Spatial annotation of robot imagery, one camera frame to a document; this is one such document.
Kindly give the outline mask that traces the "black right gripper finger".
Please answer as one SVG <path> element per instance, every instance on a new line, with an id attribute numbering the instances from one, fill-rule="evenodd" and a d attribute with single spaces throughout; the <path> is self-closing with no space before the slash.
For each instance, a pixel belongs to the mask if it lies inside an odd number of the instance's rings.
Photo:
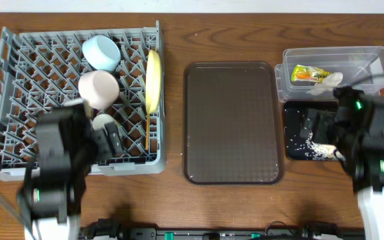
<path id="1" fill-rule="evenodd" d="M 317 109 L 306 109 L 303 115 L 303 122 L 301 124 L 300 137 L 307 139 L 319 118 L 319 111 Z"/>
<path id="2" fill-rule="evenodd" d="M 335 114 L 333 112 L 319 111 L 317 120 L 312 128 L 312 142 L 318 144 L 332 144 L 332 126 Z"/>

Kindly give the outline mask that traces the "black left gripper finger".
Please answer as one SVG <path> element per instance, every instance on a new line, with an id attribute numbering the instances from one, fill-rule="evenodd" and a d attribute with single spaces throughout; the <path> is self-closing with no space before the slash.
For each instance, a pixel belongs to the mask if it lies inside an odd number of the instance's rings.
<path id="1" fill-rule="evenodd" d="M 105 124 L 109 148 L 113 157 L 120 157 L 123 154 L 123 144 L 119 135 L 119 129 L 114 122 Z"/>
<path id="2" fill-rule="evenodd" d="M 94 130 L 91 134 L 92 140 L 95 142 L 98 148 L 98 154 L 96 156 L 96 162 L 106 161 L 112 158 L 111 148 L 109 146 L 107 134 L 105 130 Z"/>

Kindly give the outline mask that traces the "small light green cup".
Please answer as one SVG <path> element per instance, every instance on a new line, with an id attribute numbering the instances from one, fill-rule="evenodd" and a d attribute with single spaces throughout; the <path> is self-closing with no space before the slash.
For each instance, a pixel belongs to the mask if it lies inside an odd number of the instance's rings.
<path id="1" fill-rule="evenodd" d="M 102 113 L 94 117 L 94 119 L 92 120 L 92 127 L 94 130 L 98 130 L 100 128 L 103 128 L 106 123 L 114 123 L 118 128 L 119 135 L 122 136 L 121 124 L 112 116 L 106 113 Z"/>

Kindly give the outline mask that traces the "rice and food scraps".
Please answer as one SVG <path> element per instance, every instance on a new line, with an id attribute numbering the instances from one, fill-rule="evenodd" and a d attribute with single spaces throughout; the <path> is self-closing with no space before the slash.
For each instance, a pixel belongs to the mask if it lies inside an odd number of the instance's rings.
<path id="1" fill-rule="evenodd" d="M 287 140 L 286 150 L 287 156 L 292 160 L 307 161 L 344 161 L 345 158 L 334 145 L 326 145 L 314 143 L 312 141 L 313 134 L 310 133 L 307 138 L 294 135 Z"/>

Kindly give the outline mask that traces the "white tissue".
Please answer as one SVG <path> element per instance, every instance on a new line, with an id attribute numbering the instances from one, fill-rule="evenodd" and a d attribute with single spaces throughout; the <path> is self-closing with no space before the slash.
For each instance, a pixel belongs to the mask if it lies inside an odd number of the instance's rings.
<path id="1" fill-rule="evenodd" d="M 308 90 L 311 95 L 321 95 L 326 91 L 332 91 L 343 80 L 343 74 L 340 72 L 332 73 L 322 80 L 321 83 L 316 83 L 314 87 Z"/>

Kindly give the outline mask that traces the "white pink-rimmed bowl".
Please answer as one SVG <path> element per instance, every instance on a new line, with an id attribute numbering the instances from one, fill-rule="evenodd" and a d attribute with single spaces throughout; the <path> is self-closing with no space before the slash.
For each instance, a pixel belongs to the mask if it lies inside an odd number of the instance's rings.
<path id="1" fill-rule="evenodd" d="M 87 100 L 90 107 L 99 110 L 112 106 L 120 93 L 116 78 L 104 70 L 80 76 L 78 90 L 81 98 Z"/>

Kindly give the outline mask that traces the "yellow snack wrapper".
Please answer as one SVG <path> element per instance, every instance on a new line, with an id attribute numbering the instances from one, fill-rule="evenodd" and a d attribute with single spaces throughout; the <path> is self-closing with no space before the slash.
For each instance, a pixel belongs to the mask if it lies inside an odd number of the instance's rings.
<path id="1" fill-rule="evenodd" d="M 318 67 L 296 65 L 291 75 L 291 82 L 310 81 L 314 83 L 321 83 L 331 74 L 332 72 L 328 72 Z"/>

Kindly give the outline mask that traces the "yellow plate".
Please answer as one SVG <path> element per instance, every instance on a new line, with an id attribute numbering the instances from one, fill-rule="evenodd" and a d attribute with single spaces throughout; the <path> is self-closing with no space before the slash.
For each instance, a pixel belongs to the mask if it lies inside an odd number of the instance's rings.
<path id="1" fill-rule="evenodd" d="M 145 106 L 148 115 L 156 112 L 161 92 L 161 59 L 155 50 L 150 50 L 147 60 L 145 82 Z"/>

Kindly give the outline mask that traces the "light blue bowl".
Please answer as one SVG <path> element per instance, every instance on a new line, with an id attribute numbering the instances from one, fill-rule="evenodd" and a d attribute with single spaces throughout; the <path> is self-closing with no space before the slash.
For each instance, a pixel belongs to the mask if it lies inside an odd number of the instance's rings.
<path id="1" fill-rule="evenodd" d="M 82 45 L 82 52 L 87 62 L 96 70 L 113 72 L 121 60 L 118 46 L 104 35 L 86 40 Z"/>

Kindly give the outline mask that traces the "wooden chopstick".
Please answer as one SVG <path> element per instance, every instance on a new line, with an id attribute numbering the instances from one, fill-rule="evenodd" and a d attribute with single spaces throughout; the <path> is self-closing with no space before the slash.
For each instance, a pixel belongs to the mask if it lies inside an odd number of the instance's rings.
<path id="1" fill-rule="evenodd" d="M 146 118 L 146 136 L 145 136 L 145 150 L 149 150 L 149 134 L 150 134 L 150 114 L 147 113 L 147 118 Z"/>

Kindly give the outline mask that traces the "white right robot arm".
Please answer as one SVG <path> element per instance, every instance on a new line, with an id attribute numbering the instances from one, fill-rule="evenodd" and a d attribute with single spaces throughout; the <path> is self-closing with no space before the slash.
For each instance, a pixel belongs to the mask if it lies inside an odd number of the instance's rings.
<path id="1" fill-rule="evenodd" d="M 335 111 L 307 109 L 303 137 L 335 146 L 364 223 L 366 239 L 384 239 L 384 97 L 352 87 L 333 90 Z"/>

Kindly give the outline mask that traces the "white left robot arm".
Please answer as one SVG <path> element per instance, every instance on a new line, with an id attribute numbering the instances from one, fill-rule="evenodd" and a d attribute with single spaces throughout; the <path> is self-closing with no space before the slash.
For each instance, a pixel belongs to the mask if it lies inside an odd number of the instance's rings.
<path id="1" fill-rule="evenodd" d="M 91 114 L 78 98 L 38 118 L 39 174 L 29 165 L 17 193 L 26 239 L 77 239 L 86 176 L 94 163 L 123 154 L 116 124 L 94 129 Z"/>

